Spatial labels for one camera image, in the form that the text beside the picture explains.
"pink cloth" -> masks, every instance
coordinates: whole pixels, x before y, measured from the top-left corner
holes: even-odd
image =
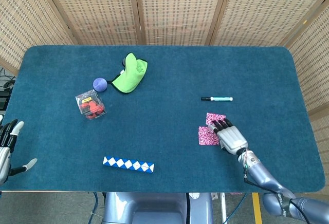
[[[212,125],[212,120],[224,120],[225,115],[207,113],[206,125]],[[219,145],[218,136],[205,126],[199,126],[199,144],[200,145]]]
[[[205,126],[199,126],[200,145],[219,145],[218,136]]]
[[[218,115],[213,113],[207,113],[206,116],[206,125],[212,125],[213,120],[224,120],[226,118],[225,115]]]

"robotic arm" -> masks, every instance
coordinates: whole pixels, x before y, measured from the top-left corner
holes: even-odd
[[[26,165],[11,168],[11,155],[24,122],[13,120],[11,123],[2,126],[3,117],[3,115],[0,115],[0,185],[7,181],[8,176],[25,172],[37,162],[37,159],[34,158]]]
[[[313,224],[329,223],[329,205],[306,197],[296,196],[282,186],[248,149],[248,142],[240,131],[227,119],[214,120],[208,125],[220,138],[220,145],[232,155],[237,155],[244,169],[244,181],[269,191],[263,196],[265,209],[274,216],[285,216]]]

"blue table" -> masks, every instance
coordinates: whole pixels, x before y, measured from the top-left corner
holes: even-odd
[[[83,117],[75,96],[113,79],[127,53],[148,61],[140,85],[100,93],[107,114]],[[201,101],[231,96],[233,102]],[[234,156],[198,145],[206,112],[225,114],[269,171],[295,192],[324,173],[290,53],[282,47],[37,46],[20,69],[5,122],[25,126],[12,165],[30,171],[1,190],[255,192]],[[103,166],[112,155],[155,163],[154,173]]]

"purple ball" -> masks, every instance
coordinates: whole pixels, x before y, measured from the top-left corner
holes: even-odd
[[[107,89],[107,81],[103,78],[97,78],[93,82],[95,91],[102,92]]]

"wooden frame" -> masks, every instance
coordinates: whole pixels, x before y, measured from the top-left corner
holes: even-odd
[[[10,71],[12,74],[14,74],[15,76],[18,75],[19,71],[13,67],[12,65],[10,65],[7,61],[5,61],[4,58],[0,57],[0,64],[8,71]]]
[[[290,47],[327,6],[329,6],[329,0],[317,0],[291,32],[281,41],[279,46]]]
[[[141,22],[140,22],[140,11],[138,6],[138,0],[132,0],[132,9],[134,14],[134,20],[135,20],[135,27],[136,27],[136,35],[137,35],[137,41],[139,45],[145,44],[145,40],[142,35],[141,30]]]
[[[309,119],[315,121],[329,115],[329,103],[308,111]]]
[[[47,0],[51,8],[54,10],[54,13],[57,15],[58,19],[63,24],[67,34],[70,36],[74,44],[82,44],[81,40],[77,36],[77,32],[74,30],[72,24],[70,24],[68,17],[66,16],[64,10],[62,9],[60,2],[58,0]]]
[[[214,33],[218,30],[218,27],[222,21],[227,2],[228,2],[228,0],[218,0],[216,8],[215,8],[214,17],[212,18],[209,32],[208,32],[208,35],[206,38],[205,46],[209,46],[210,44],[213,44]]]
[[[138,9],[138,18],[139,18],[139,30],[141,33],[141,45],[146,44],[146,33],[145,33],[145,22],[144,22],[144,13],[143,13],[143,2],[142,0],[136,0],[137,9]]]

